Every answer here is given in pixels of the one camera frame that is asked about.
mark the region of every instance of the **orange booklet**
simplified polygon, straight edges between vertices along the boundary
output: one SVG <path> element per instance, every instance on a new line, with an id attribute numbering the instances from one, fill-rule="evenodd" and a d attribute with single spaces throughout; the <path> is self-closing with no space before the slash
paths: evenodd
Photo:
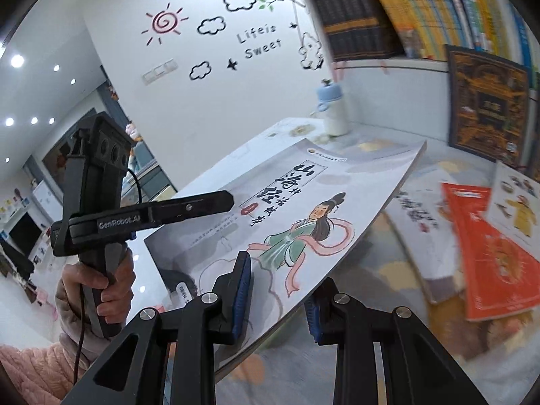
<path id="1" fill-rule="evenodd" d="M 512 315 L 540 304 L 540 264 L 483 218 L 491 189 L 442 187 L 461 246 L 467 320 Z"/>

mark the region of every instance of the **white booklet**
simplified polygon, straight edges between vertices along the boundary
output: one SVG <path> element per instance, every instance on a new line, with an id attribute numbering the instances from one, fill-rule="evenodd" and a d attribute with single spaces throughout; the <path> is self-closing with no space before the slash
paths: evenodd
<path id="1" fill-rule="evenodd" d="M 485 219 L 540 261 L 540 184 L 497 162 Z"/>
<path id="2" fill-rule="evenodd" d="M 431 303 L 449 299 L 458 290 L 454 274 L 460 250 L 442 182 L 457 183 L 438 166 L 416 171 L 385 210 L 422 277 Z"/>
<path id="3" fill-rule="evenodd" d="M 426 144 L 343 157 L 302 140 L 223 189 L 228 213 L 166 225 L 146 238 L 167 288 L 212 290 L 239 251 L 252 258 L 245 334 L 219 347 L 227 372 L 278 327 L 350 251 L 399 189 Z"/>

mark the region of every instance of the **ceiling light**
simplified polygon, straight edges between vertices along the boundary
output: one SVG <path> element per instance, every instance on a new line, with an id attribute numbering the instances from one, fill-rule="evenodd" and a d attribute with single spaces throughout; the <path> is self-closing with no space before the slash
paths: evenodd
<path id="1" fill-rule="evenodd" d="M 16 69 L 22 67 L 24 64 L 24 58 L 21 55 L 15 55 L 11 58 L 11 66 Z"/>

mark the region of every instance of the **sun decal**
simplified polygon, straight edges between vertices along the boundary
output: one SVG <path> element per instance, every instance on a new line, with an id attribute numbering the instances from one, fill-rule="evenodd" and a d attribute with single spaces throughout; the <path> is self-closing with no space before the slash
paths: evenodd
<path id="1" fill-rule="evenodd" d="M 150 30 L 158 34 L 158 41 L 161 43 L 161 35 L 165 35 L 166 33 L 173 32 L 176 35 L 180 34 L 180 31 L 177 29 L 178 24 L 182 21 L 185 21 L 189 19 L 189 17 L 180 18 L 180 12 L 183 10 L 183 7 L 179 8 L 176 12 L 168 11 L 171 7 L 171 3 L 167 4 L 166 10 L 162 10 L 157 15 L 152 15 L 151 13 L 146 13 L 147 17 L 152 18 L 152 28 L 146 29 L 141 32 L 142 34 L 148 33 Z M 150 43 L 153 41 L 154 36 L 151 36 L 150 39 L 148 39 L 148 42 L 146 43 L 147 46 L 150 45 Z"/>

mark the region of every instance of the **silver bolt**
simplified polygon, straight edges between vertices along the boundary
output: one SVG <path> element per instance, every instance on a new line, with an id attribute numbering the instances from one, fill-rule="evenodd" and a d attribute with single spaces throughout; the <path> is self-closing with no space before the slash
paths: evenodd
<path id="1" fill-rule="evenodd" d="M 396 314 L 398 315 L 399 318 L 410 318 L 410 316 L 412 315 L 412 312 L 410 311 L 409 308 L 405 306 L 400 306 L 399 308 L 396 309 Z"/>
<path id="2" fill-rule="evenodd" d="M 215 295 L 213 292 L 207 292 L 206 294 L 203 294 L 201 297 L 202 302 L 206 304 L 212 304 L 217 299 L 218 299 L 218 296 Z"/>
<path id="3" fill-rule="evenodd" d="M 141 320 L 152 320 L 156 316 L 156 311 L 152 308 L 146 308 L 139 314 Z"/>
<path id="4" fill-rule="evenodd" d="M 350 301 L 350 297 L 347 294 L 336 294 L 334 295 L 334 301 L 337 304 L 347 304 Z"/>

